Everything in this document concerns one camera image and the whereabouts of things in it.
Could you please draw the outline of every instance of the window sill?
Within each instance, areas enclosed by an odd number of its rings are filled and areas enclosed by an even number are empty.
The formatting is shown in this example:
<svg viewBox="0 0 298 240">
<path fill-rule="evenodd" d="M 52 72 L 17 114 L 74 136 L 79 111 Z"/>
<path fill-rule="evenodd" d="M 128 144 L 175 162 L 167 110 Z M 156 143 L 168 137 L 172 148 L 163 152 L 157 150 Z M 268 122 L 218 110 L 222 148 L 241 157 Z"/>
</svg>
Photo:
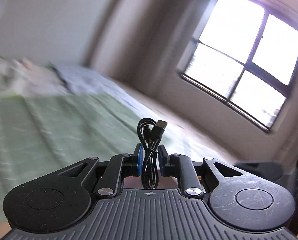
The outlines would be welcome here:
<svg viewBox="0 0 298 240">
<path fill-rule="evenodd" d="M 238 113 L 239 115 L 241 115 L 242 117 L 247 119 L 249 122 L 251 122 L 253 125 L 255 125 L 259 129 L 261 129 L 265 133 L 270 132 L 274 123 L 272 124 L 271 127 L 265 126 L 263 123 L 261 123 L 257 119 L 255 119 L 253 116 L 251 116 L 250 114 L 248 114 L 247 112 L 245 112 L 244 110 L 239 108 L 239 106 L 236 106 L 234 103 L 227 101 L 225 97 L 219 95 L 218 93 L 211 90 L 210 88 L 204 86 L 203 84 L 199 83 L 198 81 L 194 80 L 193 78 L 187 76 L 185 73 L 178 72 L 178 74 L 181 79 L 185 80 L 186 82 L 190 83 L 191 85 L 195 86 L 196 88 L 202 90 L 203 92 L 207 93 L 208 95 L 210 95 L 213 98 L 217 99 L 218 101 L 222 102 L 227 107 L 229 107 L 230 109 L 232 109 L 233 111 L 235 111 L 236 113 Z"/>
</svg>

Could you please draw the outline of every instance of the green blanket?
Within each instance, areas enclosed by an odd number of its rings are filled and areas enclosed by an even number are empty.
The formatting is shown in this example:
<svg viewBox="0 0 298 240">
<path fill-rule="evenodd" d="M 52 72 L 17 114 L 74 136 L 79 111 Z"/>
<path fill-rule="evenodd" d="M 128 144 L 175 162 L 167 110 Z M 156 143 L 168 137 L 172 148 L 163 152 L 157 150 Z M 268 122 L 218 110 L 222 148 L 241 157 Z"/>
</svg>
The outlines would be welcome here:
<svg viewBox="0 0 298 240">
<path fill-rule="evenodd" d="M 139 119 L 108 94 L 0 100 L 0 221 L 12 188 L 90 156 L 132 153 Z"/>
</svg>

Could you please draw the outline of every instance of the black cable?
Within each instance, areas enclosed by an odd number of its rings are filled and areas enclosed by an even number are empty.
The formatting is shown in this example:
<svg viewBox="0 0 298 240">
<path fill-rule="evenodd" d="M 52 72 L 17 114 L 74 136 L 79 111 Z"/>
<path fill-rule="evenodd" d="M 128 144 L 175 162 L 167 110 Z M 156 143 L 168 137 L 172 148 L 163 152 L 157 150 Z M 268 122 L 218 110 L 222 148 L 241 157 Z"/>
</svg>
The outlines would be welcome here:
<svg viewBox="0 0 298 240">
<path fill-rule="evenodd" d="M 151 118 L 141 119 L 137 126 L 137 134 L 143 148 L 145 157 L 142 164 L 141 182 L 147 189 L 155 189 L 159 183 L 158 169 L 156 166 L 156 157 L 161 137 L 152 136 L 149 125 L 156 125 L 156 121 Z"/>
</svg>

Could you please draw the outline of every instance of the window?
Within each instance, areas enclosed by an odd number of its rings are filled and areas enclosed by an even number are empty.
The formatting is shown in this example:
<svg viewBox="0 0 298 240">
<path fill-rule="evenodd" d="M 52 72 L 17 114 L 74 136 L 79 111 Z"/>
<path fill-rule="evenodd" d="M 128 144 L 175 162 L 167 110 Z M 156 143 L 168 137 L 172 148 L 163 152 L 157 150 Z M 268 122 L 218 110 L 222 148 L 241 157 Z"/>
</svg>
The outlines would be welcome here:
<svg viewBox="0 0 298 240">
<path fill-rule="evenodd" d="M 298 61 L 298 30 L 276 15 L 249 0 L 218 0 L 181 74 L 264 130 L 290 95 Z"/>
</svg>

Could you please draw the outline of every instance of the silver screw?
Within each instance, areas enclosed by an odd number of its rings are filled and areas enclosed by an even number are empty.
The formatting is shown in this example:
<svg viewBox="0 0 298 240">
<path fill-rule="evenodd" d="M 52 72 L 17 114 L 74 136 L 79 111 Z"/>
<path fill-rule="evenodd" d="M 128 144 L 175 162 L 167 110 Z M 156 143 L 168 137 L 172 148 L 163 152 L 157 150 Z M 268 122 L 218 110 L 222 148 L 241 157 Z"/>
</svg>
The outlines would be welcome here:
<svg viewBox="0 0 298 240">
<path fill-rule="evenodd" d="M 186 190 L 188 195 L 193 195 L 193 196 L 197 196 L 200 195 L 202 193 L 202 190 L 200 190 L 197 187 L 190 187 Z"/>
<path fill-rule="evenodd" d="M 102 195 L 102 196 L 109 196 L 113 193 L 113 190 L 111 188 L 108 187 L 103 187 L 100 190 L 98 190 L 98 194 Z"/>
</svg>

